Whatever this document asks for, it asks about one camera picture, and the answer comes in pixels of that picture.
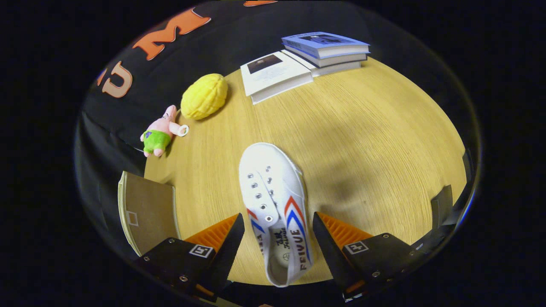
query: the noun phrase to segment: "white book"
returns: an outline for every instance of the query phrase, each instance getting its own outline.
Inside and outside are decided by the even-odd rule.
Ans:
[[[288,55],[289,57],[293,58],[294,60],[298,61],[300,64],[305,66],[307,69],[311,71],[311,75],[313,77],[318,77],[321,75],[331,74],[335,72],[340,72],[342,70],[348,70],[348,69],[357,69],[360,68],[360,61],[356,62],[347,62],[347,63],[340,63],[340,64],[334,64],[330,66],[325,67],[316,67],[315,65],[311,64],[304,58],[298,56],[297,54],[294,54],[288,50],[281,50],[284,54]]]
[[[280,51],[242,65],[241,75],[252,104],[313,82],[309,69]]]
[[[367,53],[352,53],[352,54],[344,54],[344,55],[337,55],[337,56],[329,56],[324,58],[315,58],[312,55],[307,54],[296,48],[292,48],[290,46],[284,46],[284,47],[286,48],[286,50],[307,59],[308,61],[310,61],[311,63],[313,63],[315,66],[318,66],[318,67],[330,66],[330,65],[346,63],[346,62],[366,61],[368,59]]]

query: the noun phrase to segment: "wooden table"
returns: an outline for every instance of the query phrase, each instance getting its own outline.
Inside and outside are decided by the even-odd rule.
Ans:
[[[245,235],[231,281],[270,285],[238,181],[239,160],[253,143],[273,143],[300,166],[309,224],[320,211],[412,244],[431,229],[431,198],[451,184],[455,202],[464,188],[465,149],[447,115],[373,58],[257,105],[245,96],[240,70],[226,80],[225,106],[201,121],[179,116],[189,133],[175,137],[162,157],[148,158],[144,177],[175,186],[181,239],[243,214]],[[295,284],[332,278],[309,233],[315,263]]]

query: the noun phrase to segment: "canvas shoe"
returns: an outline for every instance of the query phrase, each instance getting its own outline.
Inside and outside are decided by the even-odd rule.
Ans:
[[[239,183],[265,275],[286,287],[313,265],[302,173],[277,146],[256,143],[242,154]]]

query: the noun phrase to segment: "pink plush toy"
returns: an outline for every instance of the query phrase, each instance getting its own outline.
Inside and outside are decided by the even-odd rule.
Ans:
[[[148,129],[140,136],[144,142],[144,155],[149,157],[153,152],[157,157],[165,152],[170,144],[173,134],[183,137],[188,133],[187,125],[180,126],[175,122],[176,106],[171,105],[163,114],[163,117],[148,126]]]

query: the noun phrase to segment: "shoe insole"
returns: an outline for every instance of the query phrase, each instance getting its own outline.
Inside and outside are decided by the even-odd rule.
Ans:
[[[286,237],[286,228],[270,228],[271,244],[269,255],[283,270],[288,268],[290,260],[290,244]]]

